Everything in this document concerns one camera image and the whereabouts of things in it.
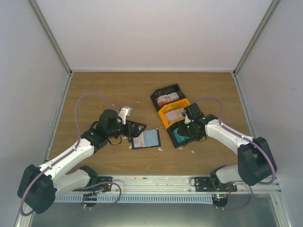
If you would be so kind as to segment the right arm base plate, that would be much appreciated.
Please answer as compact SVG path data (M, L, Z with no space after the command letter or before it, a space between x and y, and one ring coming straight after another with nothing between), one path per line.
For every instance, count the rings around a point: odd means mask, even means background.
M235 182L221 183L215 176L195 176L191 180L196 192L236 192Z

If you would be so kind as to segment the red white cards stack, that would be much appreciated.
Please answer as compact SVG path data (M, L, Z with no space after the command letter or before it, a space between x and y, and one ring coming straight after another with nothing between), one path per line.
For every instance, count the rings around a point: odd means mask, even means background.
M179 100L179 96L178 96L177 92L161 95L156 98L156 101L157 101L159 107L162 107L163 105L165 105L167 103L170 103L173 101L178 101L178 100Z

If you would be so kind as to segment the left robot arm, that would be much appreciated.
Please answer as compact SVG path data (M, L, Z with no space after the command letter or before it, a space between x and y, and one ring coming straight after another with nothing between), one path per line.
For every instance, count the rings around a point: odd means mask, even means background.
M130 140L139 137L146 124L127 120L132 109L123 107L120 112L106 109L99 120L91 124L70 148L54 159L35 166L29 165L23 172L17 196L21 199L19 213L29 216L41 214L54 203L55 199L74 190L92 191L98 180L94 172L87 167L72 174L68 172L82 160L94 155L111 138L125 136Z

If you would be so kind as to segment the white red VIP card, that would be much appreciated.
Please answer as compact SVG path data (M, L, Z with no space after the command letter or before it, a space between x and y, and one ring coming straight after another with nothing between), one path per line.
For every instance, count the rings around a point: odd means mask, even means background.
M133 138L133 148L143 148L145 146L143 132L136 138Z

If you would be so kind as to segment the black leather card holder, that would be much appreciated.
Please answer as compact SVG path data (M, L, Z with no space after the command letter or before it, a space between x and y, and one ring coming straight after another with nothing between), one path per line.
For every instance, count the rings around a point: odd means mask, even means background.
M153 130L146 130L143 132L144 134L144 142L145 146L143 148L153 148L153 147L160 147L160 132L158 129ZM131 142L132 149L142 149L142 148L133 148L133 141Z

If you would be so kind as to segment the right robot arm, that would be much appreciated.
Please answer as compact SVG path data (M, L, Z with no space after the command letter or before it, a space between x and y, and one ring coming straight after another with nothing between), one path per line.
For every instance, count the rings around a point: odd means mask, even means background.
M277 166L267 140L246 136L224 124L220 117L204 115L196 103L184 110L178 134L192 139L213 138L237 155L237 164L222 166L210 173L210 187L219 192L227 183L244 182L248 186L272 184Z

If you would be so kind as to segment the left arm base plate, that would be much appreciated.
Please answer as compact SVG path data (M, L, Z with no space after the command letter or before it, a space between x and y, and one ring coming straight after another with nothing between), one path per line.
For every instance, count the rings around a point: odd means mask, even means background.
M97 176L97 177L92 177L88 184L85 185L85 187L88 186L93 186L98 183L103 183L106 182L105 184L100 184L97 186L94 186L89 189L76 189L75 191L80 191L80 192L93 192L93 193L99 193L99 192L110 192L111 191L111 182L113 180L113 177L111 176Z

